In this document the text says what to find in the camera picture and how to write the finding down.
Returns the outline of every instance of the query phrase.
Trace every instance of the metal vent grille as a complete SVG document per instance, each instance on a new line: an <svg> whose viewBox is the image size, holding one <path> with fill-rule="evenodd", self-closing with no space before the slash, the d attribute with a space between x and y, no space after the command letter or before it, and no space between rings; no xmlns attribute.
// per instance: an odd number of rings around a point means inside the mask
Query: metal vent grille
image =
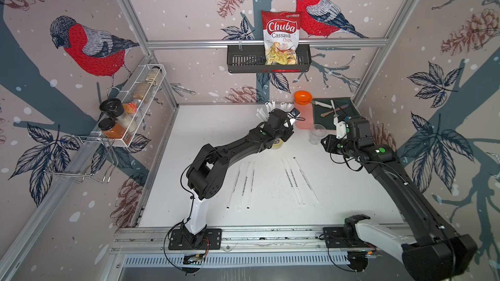
<svg viewBox="0 0 500 281"><path fill-rule="evenodd" d="M168 259L181 267L184 253L167 253ZM337 265L350 264L347 252L333 251L330 257ZM169 266L163 254L129 254L124 267L162 267ZM286 265L332 265L327 252L283 252L283 253L209 253L203 263L205 268L249 267L249 266L286 266Z"/></svg>

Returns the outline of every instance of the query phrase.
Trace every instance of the glass jar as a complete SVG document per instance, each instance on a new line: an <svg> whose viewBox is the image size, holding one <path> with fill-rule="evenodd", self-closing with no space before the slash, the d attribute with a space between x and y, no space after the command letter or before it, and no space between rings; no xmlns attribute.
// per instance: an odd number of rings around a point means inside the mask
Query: glass jar
<svg viewBox="0 0 500 281"><path fill-rule="evenodd" d="M134 134L137 129L137 124L134 122L134 119L125 112L120 99L112 98L104 100L99 106L99 109L113 118L118 124L122 125L123 128L127 128L129 133Z"/></svg>
<svg viewBox="0 0 500 281"><path fill-rule="evenodd" d="M105 118L98 124L103 134L111 139L122 139L125 144L128 144L132 135L125 131L122 125L115 122L112 118Z"/></svg>

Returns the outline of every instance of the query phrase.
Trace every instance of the chip bag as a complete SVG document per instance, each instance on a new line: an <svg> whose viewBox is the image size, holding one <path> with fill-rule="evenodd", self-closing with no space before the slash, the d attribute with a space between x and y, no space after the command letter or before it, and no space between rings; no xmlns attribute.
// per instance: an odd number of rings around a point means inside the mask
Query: chip bag
<svg viewBox="0 0 500 281"><path fill-rule="evenodd" d="M297 64L302 12L262 11L266 64Z"/></svg>

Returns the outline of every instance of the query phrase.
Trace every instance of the white arm segment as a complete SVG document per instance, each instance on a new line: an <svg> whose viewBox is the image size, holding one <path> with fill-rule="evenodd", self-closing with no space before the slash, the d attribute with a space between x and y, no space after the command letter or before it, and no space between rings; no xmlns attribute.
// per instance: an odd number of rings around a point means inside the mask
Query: white arm segment
<svg viewBox="0 0 500 281"><path fill-rule="evenodd" d="M384 252L399 260L401 263L403 262L403 248L401 245L416 243L414 237L400 235L387 227L379 225L371 219L364 219L357 222L356 232L361 240L380 247Z"/></svg>

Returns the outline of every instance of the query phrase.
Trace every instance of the bird illustration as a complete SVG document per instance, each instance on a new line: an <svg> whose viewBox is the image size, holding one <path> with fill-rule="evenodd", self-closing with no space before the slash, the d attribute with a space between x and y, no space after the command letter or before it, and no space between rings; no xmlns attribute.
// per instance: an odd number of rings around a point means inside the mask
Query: bird illustration
<svg viewBox="0 0 500 281"><path fill-rule="evenodd" d="M117 89L114 86L115 73L122 66L127 69L124 64L127 53L139 46L132 40L119 38L107 31L88 28L68 16L60 16L52 22L51 36L55 47L64 47L85 72L111 77L107 93Z"/></svg>
<svg viewBox="0 0 500 281"><path fill-rule="evenodd" d="M309 36L324 36L332 33L351 33L366 38L356 31L341 13L341 9L330 0L297 0L296 12L303 12L301 28Z"/></svg>

